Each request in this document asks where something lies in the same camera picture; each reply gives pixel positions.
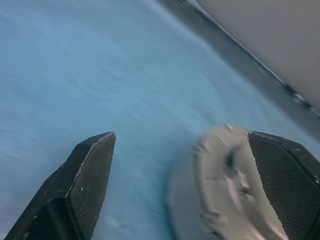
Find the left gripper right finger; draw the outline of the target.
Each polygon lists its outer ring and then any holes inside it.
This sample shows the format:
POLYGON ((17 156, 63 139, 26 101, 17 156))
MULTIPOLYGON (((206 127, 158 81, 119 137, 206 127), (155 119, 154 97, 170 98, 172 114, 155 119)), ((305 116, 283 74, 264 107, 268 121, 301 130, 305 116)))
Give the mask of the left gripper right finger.
POLYGON ((258 131, 248 141, 263 189, 289 240, 320 240, 320 161, 303 145, 258 131))

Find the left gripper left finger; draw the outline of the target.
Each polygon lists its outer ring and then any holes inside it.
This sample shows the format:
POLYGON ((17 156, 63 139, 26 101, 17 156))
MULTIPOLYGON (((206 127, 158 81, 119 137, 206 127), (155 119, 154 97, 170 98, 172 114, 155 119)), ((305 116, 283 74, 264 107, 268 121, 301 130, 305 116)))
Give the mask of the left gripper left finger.
POLYGON ((3 240, 91 240, 116 142, 105 132, 77 144, 40 186, 3 240))

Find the silver finned motor rotor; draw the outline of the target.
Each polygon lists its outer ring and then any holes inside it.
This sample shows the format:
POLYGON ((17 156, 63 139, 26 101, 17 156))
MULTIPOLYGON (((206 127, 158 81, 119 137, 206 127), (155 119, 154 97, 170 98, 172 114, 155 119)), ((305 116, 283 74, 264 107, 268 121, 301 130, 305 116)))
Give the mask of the silver finned motor rotor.
POLYGON ((248 133, 227 124, 195 145, 202 224, 216 240, 289 240, 263 188, 248 133))

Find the white backdrop sheet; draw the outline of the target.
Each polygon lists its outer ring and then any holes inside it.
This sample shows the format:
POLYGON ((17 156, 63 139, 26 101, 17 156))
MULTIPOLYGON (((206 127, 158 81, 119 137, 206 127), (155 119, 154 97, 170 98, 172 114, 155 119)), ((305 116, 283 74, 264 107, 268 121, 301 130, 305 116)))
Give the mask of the white backdrop sheet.
POLYGON ((320 109, 320 0, 197 0, 248 51, 320 109))

